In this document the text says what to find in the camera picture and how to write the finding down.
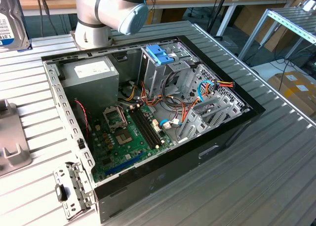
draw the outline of blue drive bracket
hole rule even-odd
[[[159,45],[147,46],[146,50],[153,57],[153,59],[158,62],[159,65],[168,64],[174,62],[172,57],[169,57],[165,50],[163,50]]]

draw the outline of aluminum profile table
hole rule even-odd
[[[145,26],[117,43],[186,35],[266,112],[227,150],[106,222],[108,226],[308,226],[316,217],[316,126],[199,26]],[[52,171],[71,161],[40,57],[75,51],[71,36],[34,40],[34,49],[0,53],[0,98],[18,106],[33,162],[0,177],[0,222],[99,225],[90,210],[67,222]]]
[[[239,59],[242,60],[245,57],[269,17],[274,19],[275,22],[261,41],[261,44],[264,44],[264,42],[270,38],[279,23],[301,37],[289,51],[286,58],[294,52],[302,40],[305,39],[310,43],[316,43],[316,15],[312,15],[298,7],[267,9],[240,52],[238,56]]]

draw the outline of motherboard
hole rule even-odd
[[[165,131],[153,124],[155,118],[146,105],[125,110],[111,107],[103,115],[92,121],[88,141],[95,160],[95,182],[173,146]]]

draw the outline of slotted aluminum surface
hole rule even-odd
[[[186,35],[267,110],[232,147],[109,220],[109,226],[309,225],[316,217],[315,127],[198,26],[145,26],[118,43]],[[0,99],[17,104],[33,162],[0,178],[1,225],[99,225],[93,210],[73,222],[54,192],[52,171],[72,161],[40,56],[75,51],[70,36],[0,53]]]
[[[316,15],[301,8],[270,9],[268,16],[311,43],[316,42]]]

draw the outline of ram slot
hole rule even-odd
[[[159,137],[139,109],[130,112],[130,116],[152,150],[161,144]]]

